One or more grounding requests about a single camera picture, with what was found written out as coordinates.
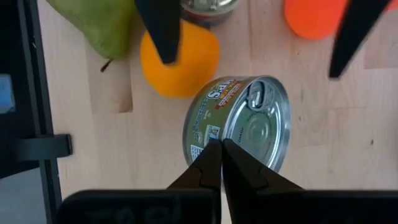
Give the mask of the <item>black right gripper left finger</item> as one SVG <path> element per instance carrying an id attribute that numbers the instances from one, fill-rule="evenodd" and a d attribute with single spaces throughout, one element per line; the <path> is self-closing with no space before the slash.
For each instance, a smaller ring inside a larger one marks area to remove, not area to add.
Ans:
<path id="1" fill-rule="evenodd" d="M 212 139 L 169 189 L 215 189 L 221 187 L 222 144 Z"/>

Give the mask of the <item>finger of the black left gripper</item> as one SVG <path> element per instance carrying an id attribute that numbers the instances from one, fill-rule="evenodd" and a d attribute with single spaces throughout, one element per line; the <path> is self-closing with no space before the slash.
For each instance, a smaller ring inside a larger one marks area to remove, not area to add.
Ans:
<path id="1" fill-rule="evenodd" d="M 342 76 L 391 0 L 348 0 L 333 44 L 328 76 Z"/>
<path id="2" fill-rule="evenodd" d="M 134 0 L 163 64 L 174 63 L 180 41 L 180 0 Z"/>

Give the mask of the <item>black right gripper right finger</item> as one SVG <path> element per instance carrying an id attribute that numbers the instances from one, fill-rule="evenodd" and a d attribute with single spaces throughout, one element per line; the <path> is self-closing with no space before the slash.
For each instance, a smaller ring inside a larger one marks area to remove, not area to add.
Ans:
<path id="1" fill-rule="evenodd" d="M 301 190 L 230 139 L 223 140 L 223 183 L 225 190 Z"/>

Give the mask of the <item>orange plastic bottle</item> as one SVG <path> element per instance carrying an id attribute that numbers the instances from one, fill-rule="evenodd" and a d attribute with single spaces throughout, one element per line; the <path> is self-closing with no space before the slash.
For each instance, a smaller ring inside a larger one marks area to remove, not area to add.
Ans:
<path id="1" fill-rule="evenodd" d="M 284 17 L 292 31 L 307 40 L 322 40 L 338 30 L 350 0 L 284 0 Z"/>

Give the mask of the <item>blue label tin can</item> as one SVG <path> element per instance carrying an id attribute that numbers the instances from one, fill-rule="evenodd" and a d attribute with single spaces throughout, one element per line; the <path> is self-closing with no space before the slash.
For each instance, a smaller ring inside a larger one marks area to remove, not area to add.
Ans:
<path id="1" fill-rule="evenodd" d="M 226 20 L 241 0 L 180 0 L 185 20 L 210 28 Z"/>

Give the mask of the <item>olive label tuna can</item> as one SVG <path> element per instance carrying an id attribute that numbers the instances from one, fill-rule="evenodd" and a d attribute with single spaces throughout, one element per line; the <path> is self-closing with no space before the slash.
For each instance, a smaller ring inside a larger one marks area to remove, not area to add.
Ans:
<path id="1" fill-rule="evenodd" d="M 272 76 L 221 77 L 194 97 L 184 122 L 183 153 L 191 164 L 211 139 L 231 139 L 278 172 L 290 140 L 287 92 Z"/>

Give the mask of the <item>orange fruit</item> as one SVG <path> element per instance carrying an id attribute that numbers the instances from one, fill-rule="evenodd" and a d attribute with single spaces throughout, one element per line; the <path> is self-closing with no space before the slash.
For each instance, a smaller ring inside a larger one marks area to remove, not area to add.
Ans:
<path id="1" fill-rule="evenodd" d="M 177 61 L 164 65 L 148 32 L 140 43 L 140 61 L 146 81 L 166 97 L 196 95 L 216 73 L 220 44 L 212 31 L 182 20 Z"/>

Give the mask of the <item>green pear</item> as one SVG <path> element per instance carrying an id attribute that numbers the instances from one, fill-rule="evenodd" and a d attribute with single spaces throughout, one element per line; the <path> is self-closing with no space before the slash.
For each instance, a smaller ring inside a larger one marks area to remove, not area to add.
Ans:
<path id="1" fill-rule="evenodd" d="M 88 43 L 109 64 L 127 55 L 131 25 L 136 15 L 134 0 L 46 0 L 80 30 Z"/>

